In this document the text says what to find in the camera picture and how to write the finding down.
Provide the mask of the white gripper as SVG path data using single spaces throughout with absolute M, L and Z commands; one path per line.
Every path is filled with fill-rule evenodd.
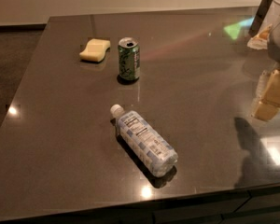
M 268 37 L 268 55 L 280 63 L 280 15 Z M 262 121 L 271 120 L 280 111 L 280 70 L 264 71 L 259 77 L 251 115 Z

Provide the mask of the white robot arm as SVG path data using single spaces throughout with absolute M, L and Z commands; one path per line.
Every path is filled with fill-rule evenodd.
M 280 0 L 262 0 L 258 13 L 261 11 L 264 19 L 259 21 L 260 29 L 251 35 L 247 45 L 266 49 L 275 65 L 259 77 L 251 116 L 268 121 L 280 111 Z

